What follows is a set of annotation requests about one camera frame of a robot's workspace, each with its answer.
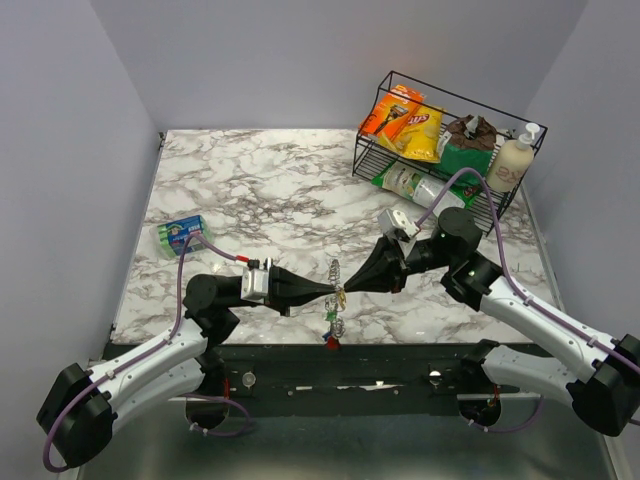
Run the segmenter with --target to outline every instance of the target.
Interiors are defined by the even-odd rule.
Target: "table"
[[[351,175],[352,130],[169,131],[111,340],[133,344],[169,327],[175,318],[177,259],[162,259],[155,225],[202,215],[216,246],[251,258],[269,256],[303,277],[326,282],[336,257],[346,281],[380,236],[377,215],[399,208],[423,211]],[[434,225],[429,219],[426,231]],[[511,272],[530,291],[553,302],[532,221],[522,196],[502,218]],[[479,251],[498,261],[495,234]],[[239,274],[214,253],[187,256],[183,282],[198,273]],[[528,341],[505,324],[451,299],[442,272],[409,277],[400,293],[348,295],[341,314],[343,343]],[[280,317],[266,308],[234,309],[241,323],[229,343],[321,343],[328,329],[324,301]]]

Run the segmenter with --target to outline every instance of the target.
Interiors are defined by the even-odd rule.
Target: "orange packaging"
[[[360,132],[377,138],[384,135],[393,141],[411,115],[420,108],[420,104],[416,102],[423,102],[424,99],[425,96],[417,90],[396,85],[362,122]]]

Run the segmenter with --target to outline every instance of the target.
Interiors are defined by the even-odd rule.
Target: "bottle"
[[[533,162],[531,144],[540,127],[535,123],[527,123],[524,128],[526,133],[517,140],[505,142],[489,168],[487,184],[496,192],[513,190]]]

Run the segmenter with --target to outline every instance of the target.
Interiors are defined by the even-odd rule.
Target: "green bag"
[[[467,115],[451,122],[438,141],[440,163],[435,168],[447,175],[454,175],[464,167],[471,167],[484,177],[496,145],[496,129],[483,117]],[[465,173],[457,181],[461,187],[473,187],[480,180]]]

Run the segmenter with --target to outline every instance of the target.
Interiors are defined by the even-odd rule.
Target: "wall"
[[[107,339],[158,136],[86,0],[3,2],[0,58],[0,478],[52,479],[35,416]]]
[[[391,68],[524,113],[585,0],[92,3],[162,128],[351,128]]]
[[[640,337],[640,4],[589,2],[527,115],[550,133],[526,185],[571,315]],[[623,433],[640,474],[640,428]]]

